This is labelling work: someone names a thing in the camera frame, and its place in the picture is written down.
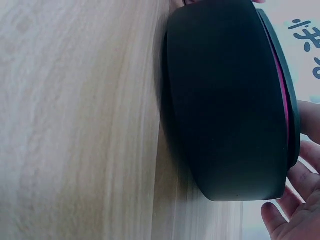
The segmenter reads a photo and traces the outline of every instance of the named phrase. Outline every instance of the round black case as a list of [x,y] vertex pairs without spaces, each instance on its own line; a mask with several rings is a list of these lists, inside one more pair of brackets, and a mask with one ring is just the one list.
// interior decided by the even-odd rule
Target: round black case
[[299,155],[300,118],[265,13],[250,0],[179,8],[168,21],[166,51],[183,150],[203,194],[212,201],[281,197]]

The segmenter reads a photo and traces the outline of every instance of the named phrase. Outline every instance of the pink rim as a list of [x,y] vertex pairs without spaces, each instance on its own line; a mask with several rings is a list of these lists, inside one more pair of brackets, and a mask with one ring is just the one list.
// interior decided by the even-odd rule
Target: pink rim
[[272,46],[272,53],[276,64],[276,69],[278,71],[278,76],[280,79],[280,86],[281,86],[281,92],[282,92],[282,101],[284,105],[284,115],[285,115],[285,122],[286,122],[286,132],[287,132],[287,141],[289,143],[289,110],[288,110],[288,101],[287,101],[287,93],[286,93],[286,87],[285,87],[285,79],[282,72],[282,68],[278,59],[278,56],[276,54],[275,46],[272,44],[272,40],[270,39],[269,34],[267,34],[269,41]]

